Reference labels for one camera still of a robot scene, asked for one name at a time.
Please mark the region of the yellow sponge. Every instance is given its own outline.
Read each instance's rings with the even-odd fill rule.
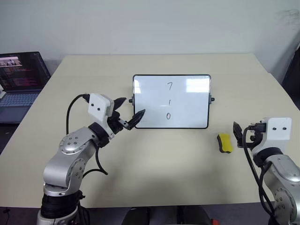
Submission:
[[[229,134],[219,134],[217,136],[217,141],[219,142],[220,152],[231,153],[233,151],[233,146],[231,145]]]

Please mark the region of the small whiteboard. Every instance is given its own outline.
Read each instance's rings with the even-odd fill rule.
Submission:
[[[136,128],[207,128],[210,75],[134,75]]]

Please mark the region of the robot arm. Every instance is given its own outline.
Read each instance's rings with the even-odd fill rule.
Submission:
[[[274,207],[268,209],[269,224],[300,224],[300,169],[284,154],[291,126],[291,118],[265,118],[248,126],[242,134],[240,126],[233,124],[238,147],[250,148],[253,161],[262,169],[259,182],[264,180],[275,199]],[[247,130],[255,134],[250,143],[246,142]]]
[[[84,198],[79,190],[88,160],[96,153],[97,171],[107,172],[98,159],[98,150],[123,128],[131,130],[143,117],[145,110],[136,113],[129,121],[119,118],[115,111],[126,98],[111,100],[105,95],[90,94],[89,114],[95,122],[62,138],[59,149],[44,170],[44,197],[37,216],[38,225],[75,224],[80,213],[79,200]]]

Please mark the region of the beige table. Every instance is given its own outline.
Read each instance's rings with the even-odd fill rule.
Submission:
[[[207,129],[123,130],[100,151],[109,175],[91,173],[81,190],[86,207],[258,202],[242,149],[220,153],[217,134],[231,134],[265,116],[292,117],[287,153],[300,164],[299,111],[252,54],[67,56],[0,156],[0,206],[40,207],[43,170],[65,135],[66,111],[81,93],[132,96],[134,74],[211,74]],[[87,104],[76,103],[70,131],[88,126]],[[119,110],[130,119],[132,105]],[[96,167],[94,157],[86,169]]]

